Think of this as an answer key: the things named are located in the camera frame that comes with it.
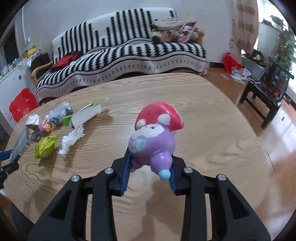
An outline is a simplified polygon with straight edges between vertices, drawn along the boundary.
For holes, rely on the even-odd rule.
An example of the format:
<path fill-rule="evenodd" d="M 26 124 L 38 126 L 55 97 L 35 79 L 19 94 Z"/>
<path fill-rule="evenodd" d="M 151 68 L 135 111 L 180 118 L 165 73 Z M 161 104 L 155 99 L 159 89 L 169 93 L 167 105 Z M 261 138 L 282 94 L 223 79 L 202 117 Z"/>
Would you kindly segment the red bear plastic stool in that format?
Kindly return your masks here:
<path fill-rule="evenodd" d="M 9 111 L 13 119 L 18 123 L 19 120 L 27 113 L 39 107 L 36 97 L 29 88 L 24 88 L 15 97 L 9 106 Z"/>

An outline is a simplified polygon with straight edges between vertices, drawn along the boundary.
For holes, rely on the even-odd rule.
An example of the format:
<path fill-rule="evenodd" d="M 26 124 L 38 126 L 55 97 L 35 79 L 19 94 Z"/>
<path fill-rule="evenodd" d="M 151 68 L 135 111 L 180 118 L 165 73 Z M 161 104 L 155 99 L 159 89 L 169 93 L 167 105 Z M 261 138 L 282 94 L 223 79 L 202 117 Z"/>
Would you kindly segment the small pink doll toy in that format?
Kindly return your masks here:
<path fill-rule="evenodd" d="M 39 130 L 46 132 L 46 133 L 50 133 L 53 130 L 53 125 L 51 124 L 51 122 L 49 120 L 45 120 L 39 126 Z"/>

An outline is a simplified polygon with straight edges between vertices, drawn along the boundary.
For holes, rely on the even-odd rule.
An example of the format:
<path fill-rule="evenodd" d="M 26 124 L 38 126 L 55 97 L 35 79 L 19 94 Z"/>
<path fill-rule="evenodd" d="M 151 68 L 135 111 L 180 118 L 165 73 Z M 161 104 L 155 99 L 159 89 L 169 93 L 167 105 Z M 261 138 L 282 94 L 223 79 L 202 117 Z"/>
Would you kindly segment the red bag on floor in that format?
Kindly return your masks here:
<path fill-rule="evenodd" d="M 226 55 L 223 58 L 223 66 L 224 66 L 224 70 L 231 74 L 233 69 L 237 69 L 240 70 L 241 68 L 243 68 L 243 66 L 237 62 L 232 56 L 231 53 L 226 53 Z"/>

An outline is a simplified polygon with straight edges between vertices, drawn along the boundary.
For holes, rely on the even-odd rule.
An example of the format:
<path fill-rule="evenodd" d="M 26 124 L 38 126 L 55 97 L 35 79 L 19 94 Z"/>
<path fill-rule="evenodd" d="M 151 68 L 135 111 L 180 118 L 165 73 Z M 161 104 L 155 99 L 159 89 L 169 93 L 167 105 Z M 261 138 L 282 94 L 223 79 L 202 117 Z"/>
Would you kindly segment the purple mushroom toy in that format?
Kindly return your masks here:
<path fill-rule="evenodd" d="M 135 121 L 135 132 L 128 141 L 132 170 L 150 166 L 163 182 L 168 181 L 176 145 L 174 135 L 183 127 L 184 119 L 173 106 L 153 102 L 144 107 Z"/>

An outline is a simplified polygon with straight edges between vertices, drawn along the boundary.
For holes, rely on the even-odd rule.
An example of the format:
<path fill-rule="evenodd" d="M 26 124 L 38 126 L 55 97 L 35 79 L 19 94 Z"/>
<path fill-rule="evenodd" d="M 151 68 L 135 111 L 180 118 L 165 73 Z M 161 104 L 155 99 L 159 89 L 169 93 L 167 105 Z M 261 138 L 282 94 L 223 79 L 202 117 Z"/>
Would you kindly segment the green white wrapper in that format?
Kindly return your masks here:
<path fill-rule="evenodd" d="M 62 123 L 71 128 L 78 128 L 84 125 L 85 122 L 101 113 L 101 103 L 93 103 L 92 101 L 78 112 L 67 115 L 62 118 Z"/>

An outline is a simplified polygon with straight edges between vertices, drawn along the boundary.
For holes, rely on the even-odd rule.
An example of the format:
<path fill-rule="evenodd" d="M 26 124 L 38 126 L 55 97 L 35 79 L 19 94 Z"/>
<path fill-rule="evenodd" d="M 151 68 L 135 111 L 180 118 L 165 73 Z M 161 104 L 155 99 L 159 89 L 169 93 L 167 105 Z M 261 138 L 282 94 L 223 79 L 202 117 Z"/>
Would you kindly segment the white paper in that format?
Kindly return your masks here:
<path fill-rule="evenodd" d="M 34 131 L 38 131 L 40 125 L 40 117 L 38 114 L 30 115 L 26 121 L 26 127 Z"/>

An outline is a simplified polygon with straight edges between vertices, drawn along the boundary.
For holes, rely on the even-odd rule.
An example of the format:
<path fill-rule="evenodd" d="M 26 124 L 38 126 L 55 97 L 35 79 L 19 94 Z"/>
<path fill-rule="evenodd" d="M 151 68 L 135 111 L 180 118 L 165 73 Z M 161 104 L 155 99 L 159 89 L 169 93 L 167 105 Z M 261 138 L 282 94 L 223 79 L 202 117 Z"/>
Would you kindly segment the red cloth on sofa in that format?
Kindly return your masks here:
<path fill-rule="evenodd" d="M 65 67 L 67 67 L 68 65 L 70 65 L 70 63 L 72 61 L 75 61 L 77 59 L 79 59 L 82 56 L 82 53 L 79 51 L 73 51 L 73 52 L 69 52 L 68 54 L 66 54 L 63 58 L 61 58 L 56 64 L 54 64 L 50 71 L 51 72 L 56 72 L 58 70 L 61 70 Z"/>

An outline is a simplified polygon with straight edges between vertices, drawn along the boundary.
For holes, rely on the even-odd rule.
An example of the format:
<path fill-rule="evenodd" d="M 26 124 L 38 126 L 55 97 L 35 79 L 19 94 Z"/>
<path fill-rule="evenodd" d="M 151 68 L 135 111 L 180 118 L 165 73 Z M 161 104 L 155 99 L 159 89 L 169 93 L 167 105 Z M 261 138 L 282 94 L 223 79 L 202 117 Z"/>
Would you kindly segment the silver foil packet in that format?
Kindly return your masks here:
<path fill-rule="evenodd" d="M 29 128 L 25 127 L 18 137 L 18 140 L 16 141 L 16 144 L 14 148 L 11 151 L 9 163 L 14 163 L 19 160 L 19 158 L 23 155 L 25 150 L 30 145 L 30 137 L 29 137 L 30 131 Z"/>

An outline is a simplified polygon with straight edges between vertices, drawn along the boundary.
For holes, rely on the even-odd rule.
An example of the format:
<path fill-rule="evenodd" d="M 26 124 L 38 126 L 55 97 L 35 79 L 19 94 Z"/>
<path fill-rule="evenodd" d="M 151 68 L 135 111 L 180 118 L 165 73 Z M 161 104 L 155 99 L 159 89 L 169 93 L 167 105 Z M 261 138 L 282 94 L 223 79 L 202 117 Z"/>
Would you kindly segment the plush toys on sofa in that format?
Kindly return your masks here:
<path fill-rule="evenodd" d="M 151 25 L 151 39 L 155 44 L 163 43 L 198 43 L 196 21 L 181 21 L 178 18 L 154 20 Z"/>

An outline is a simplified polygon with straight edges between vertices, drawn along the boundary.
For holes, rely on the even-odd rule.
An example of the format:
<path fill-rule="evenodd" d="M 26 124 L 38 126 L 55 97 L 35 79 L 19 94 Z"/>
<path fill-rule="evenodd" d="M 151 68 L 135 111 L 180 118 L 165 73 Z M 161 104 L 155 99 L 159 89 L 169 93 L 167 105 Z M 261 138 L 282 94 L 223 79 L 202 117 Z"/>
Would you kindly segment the white cabinet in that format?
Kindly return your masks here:
<path fill-rule="evenodd" d="M 1 79 L 1 126 L 8 135 L 12 134 L 13 129 L 16 126 L 16 121 L 13 119 L 13 116 L 9 111 L 10 103 L 26 87 L 32 92 L 35 92 L 36 90 L 36 87 L 31 80 L 31 71 L 27 65 L 28 61 L 29 60 L 21 61 L 18 66 Z"/>

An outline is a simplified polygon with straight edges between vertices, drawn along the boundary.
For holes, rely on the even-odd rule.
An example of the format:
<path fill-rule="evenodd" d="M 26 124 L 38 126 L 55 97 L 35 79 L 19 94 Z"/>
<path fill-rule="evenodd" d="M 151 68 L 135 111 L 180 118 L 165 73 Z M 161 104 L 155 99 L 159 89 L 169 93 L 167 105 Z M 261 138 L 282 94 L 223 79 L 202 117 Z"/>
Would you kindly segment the blue silver foil wrapper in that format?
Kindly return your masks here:
<path fill-rule="evenodd" d="M 30 137 L 31 137 L 31 140 L 39 141 L 41 138 L 44 138 L 47 135 L 48 133 L 45 131 L 34 131 L 33 133 L 31 133 Z"/>

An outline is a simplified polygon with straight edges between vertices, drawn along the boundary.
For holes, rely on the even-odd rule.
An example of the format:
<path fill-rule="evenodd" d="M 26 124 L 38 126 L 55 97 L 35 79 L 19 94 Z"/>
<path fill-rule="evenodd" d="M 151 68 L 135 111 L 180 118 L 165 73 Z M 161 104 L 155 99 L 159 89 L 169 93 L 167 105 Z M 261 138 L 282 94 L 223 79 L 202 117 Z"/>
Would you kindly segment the dark wooden chair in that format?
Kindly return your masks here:
<path fill-rule="evenodd" d="M 265 129 L 277 114 L 281 107 L 281 100 L 286 93 L 288 82 L 294 78 L 280 63 L 271 57 L 268 59 L 267 68 L 264 69 L 258 79 L 250 78 L 239 101 L 241 104 L 246 101 L 263 119 L 262 129 Z M 253 93 L 252 99 L 259 98 L 269 109 L 267 115 L 263 115 L 252 100 L 247 98 L 250 92 Z"/>

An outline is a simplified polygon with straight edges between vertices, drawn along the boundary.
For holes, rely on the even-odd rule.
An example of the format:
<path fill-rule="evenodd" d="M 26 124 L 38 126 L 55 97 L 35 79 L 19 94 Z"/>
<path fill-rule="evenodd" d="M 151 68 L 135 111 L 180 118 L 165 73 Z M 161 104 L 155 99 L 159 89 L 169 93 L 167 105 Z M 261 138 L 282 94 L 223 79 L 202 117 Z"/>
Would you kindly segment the yellow green snack bag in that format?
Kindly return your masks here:
<path fill-rule="evenodd" d="M 49 157 L 55 149 L 57 136 L 47 136 L 39 140 L 35 147 L 35 159 Z"/>

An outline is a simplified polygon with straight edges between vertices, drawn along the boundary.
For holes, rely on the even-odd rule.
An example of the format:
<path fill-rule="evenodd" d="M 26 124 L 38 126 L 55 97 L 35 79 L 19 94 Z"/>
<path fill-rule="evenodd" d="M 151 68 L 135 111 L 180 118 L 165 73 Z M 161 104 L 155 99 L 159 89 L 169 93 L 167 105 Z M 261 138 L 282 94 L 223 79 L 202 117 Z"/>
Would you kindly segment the clear plastic bag ball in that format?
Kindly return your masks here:
<path fill-rule="evenodd" d="M 59 126 L 62 124 L 62 118 L 73 114 L 73 109 L 69 106 L 68 102 L 60 103 L 55 109 L 51 110 L 44 118 L 45 121 L 53 126 Z"/>

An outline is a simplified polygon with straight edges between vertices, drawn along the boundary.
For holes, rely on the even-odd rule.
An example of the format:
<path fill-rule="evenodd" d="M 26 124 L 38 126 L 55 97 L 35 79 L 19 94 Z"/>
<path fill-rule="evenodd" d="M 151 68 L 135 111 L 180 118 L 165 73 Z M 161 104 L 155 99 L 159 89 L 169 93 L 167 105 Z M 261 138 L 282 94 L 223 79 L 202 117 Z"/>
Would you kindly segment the black white striped sofa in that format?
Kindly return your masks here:
<path fill-rule="evenodd" d="M 185 68 L 205 75 L 210 63 L 200 44 L 154 44 L 151 40 L 154 21 L 176 15 L 172 8 L 128 9 L 93 18 L 61 33 L 52 41 L 53 63 L 74 51 L 81 57 L 39 80 L 37 101 L 58 98 L 128 73 L 159 74 Z"/>

